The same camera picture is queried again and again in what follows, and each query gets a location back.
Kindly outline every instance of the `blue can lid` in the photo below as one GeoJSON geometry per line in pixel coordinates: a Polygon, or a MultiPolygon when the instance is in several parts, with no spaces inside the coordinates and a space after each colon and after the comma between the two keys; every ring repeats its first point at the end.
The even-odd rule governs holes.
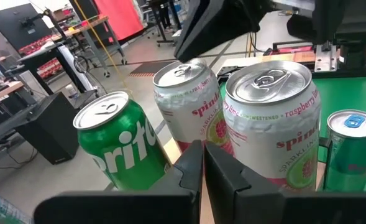
{"type": "Polygon", "coordinates": [[[349,128],[358,128],[365,121],[365,117],[359,114],[350,115],[349,118],[346,119],[344,125],[349,128]]]}
{"type": "Polygon", "coordinates": [[[342,136],[366,137],[366,112],[359,110],[336,111],[327,118],[327,125],[342,136]]]}

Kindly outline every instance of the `white sparkling water can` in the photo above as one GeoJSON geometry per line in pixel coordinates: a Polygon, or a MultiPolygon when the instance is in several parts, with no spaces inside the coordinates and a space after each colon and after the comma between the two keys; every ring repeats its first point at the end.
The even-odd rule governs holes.
{"type": "Polygon", "coordinates": [[[153,78],[155,101],[183,152],[192,141],[211,141],[232,154],[217,78],[206,62],[174,62],[153,78]]]}
{"type": "Polygon", "coordinates": [[[223,110],[235,157],[291,190],[314,190],[321,99],[296,62],[245,67],[226,83],[223,110]]]}

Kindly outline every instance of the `spindrift can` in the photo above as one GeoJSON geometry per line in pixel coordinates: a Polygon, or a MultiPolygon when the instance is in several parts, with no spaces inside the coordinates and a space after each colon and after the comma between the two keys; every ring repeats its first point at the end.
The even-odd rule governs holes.
{"type": "Polygon", "coordinates": [[[79,144],[118,189],[147,190],[170,167],[143,109],[123,91],[89,103],[73,125],[79,144]]]}
{"type": "Polygon", "coordinates": [[[366,184],[366,112],[341,110],[327,119],[332,140],[326,190],[361,191],[366,184]]]}
{"type": "Polygon", "coordinates": [[[315,189],[321,100],[295,62],[258,63],[231,75],[224,116],[235,157],[292,190],[315,189]]]}
{"type": "Polygon", "coordinates": [[[175,62],[153,78],[155,101],[181,151],[192,141],[211,141],[232,154],[219,85],[206,62],[175,62]]]}

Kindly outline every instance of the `can lid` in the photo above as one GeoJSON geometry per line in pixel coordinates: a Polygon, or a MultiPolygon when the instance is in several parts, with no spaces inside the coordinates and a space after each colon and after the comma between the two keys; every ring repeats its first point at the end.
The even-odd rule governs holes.
{"type": "Polygon", "coordinates": [[[327,125],[343,136],[366,137],[366,112],[359,110],[336,111],[327,118],[327,125]]]}
{"type": "Polygon", "coordinates": [[[158,87],[175,87],[198,77],[206,69],[206,62],[193,59],[187,63],[174,62],[159,70],[153,77],[153,84],[158,87]]]}
{"type": "Polygon", "coordinates": [[[96,128],[119,114],[129,101],[124,91],[108,93],[86,105],[73,119],[76,129],[96,128]]]}
{"type": "Polygon", "coordinates": [[[243,103],[274,103],[301,93],[311,83],[304,65],[289,61],[256,63],[231,75],[227,94],[243,103]]]}

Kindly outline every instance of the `sprite logo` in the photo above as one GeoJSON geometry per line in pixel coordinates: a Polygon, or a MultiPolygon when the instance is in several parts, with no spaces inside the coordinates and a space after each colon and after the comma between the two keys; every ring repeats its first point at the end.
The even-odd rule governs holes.
{"type": "Polygon", "coordinates": [[[145,147],[144,134],[147,143],[150,146],[153,146],[157,142],[157,137],[147,118],[145,119],[145,127],[141,126],[140,121],[137,121],[136,125],[136,135],[132,136],[132,133],[130,131],[123,131],[118,137],[119,142],[122,144],[122,147],[117,147],[111,152],[104,153],[105,161],[98,156],[90,155],[94,159],[94,161],[96,161],[101,171],[105,171],[106,169],[108,169],[108,172],[112,174],[118,172],[118,168],[121,168],[118,167],[116,164],[116,157],[118,156],[124,158],[125,169],[130,169],[134,167],[134,145],[138,148],[140,161],[147,157],[147,148],[145,147]]]}

